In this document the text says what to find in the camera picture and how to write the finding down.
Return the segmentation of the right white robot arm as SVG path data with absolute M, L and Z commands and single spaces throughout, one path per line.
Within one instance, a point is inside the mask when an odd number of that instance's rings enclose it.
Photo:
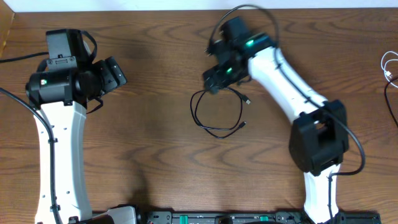
M 204 91 L 229 90 L 244 78 L 263 86 L 291 124 L 289 152 L 303 172 L 304 211 L 312 223 L 337 221 L 336 177 L 348 150 L 346 109 L 310 87 L 285 59 L 277 39 L 254 34 L 240 17 L 216 25 L 222 38 L 210 38 L 217 65 L 203 73 Z

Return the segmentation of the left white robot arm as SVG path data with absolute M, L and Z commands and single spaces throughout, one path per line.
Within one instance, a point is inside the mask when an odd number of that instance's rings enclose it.
M 25 86 L 35 113 L 40 145 L 40 197 L 36 223 L 137 223 L 131 205 L 94 214 L 83 159 L 87 104 L 126 84 L 114 57 L 96 61 L 85 30 L 46 33 L 48 59 Z

